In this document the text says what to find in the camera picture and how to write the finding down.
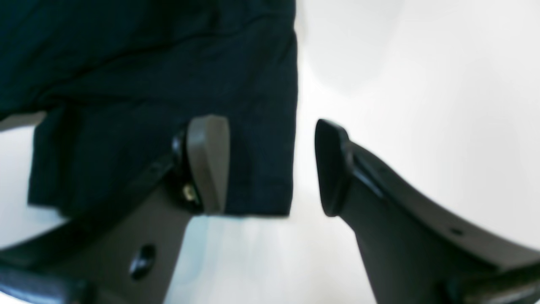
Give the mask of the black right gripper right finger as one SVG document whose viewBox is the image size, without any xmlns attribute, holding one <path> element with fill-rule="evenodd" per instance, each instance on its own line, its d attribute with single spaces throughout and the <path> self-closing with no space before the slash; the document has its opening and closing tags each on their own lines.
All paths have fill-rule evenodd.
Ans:
<svg viewBox="0 0 540 304">
<path fill-rule="evenodd" d="M 314 139 L 327 216 L 355 233 L 378 304 L 538 304 L 538 250 L 455 215 L 319 119 Z"/>
</svg>

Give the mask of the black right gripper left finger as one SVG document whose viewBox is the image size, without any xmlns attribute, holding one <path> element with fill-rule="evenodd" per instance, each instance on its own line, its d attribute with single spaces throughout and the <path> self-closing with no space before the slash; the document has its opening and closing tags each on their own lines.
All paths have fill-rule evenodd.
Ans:
<svg viewBox="0 0 540 304">
<path fill-rule="evenodd" d="M 1 293 L 30 304 L 162 304 L 197 215 L 224 213 L 224 116 L 191 119 L 118 195 L 1 250 Z"/>
</svg>

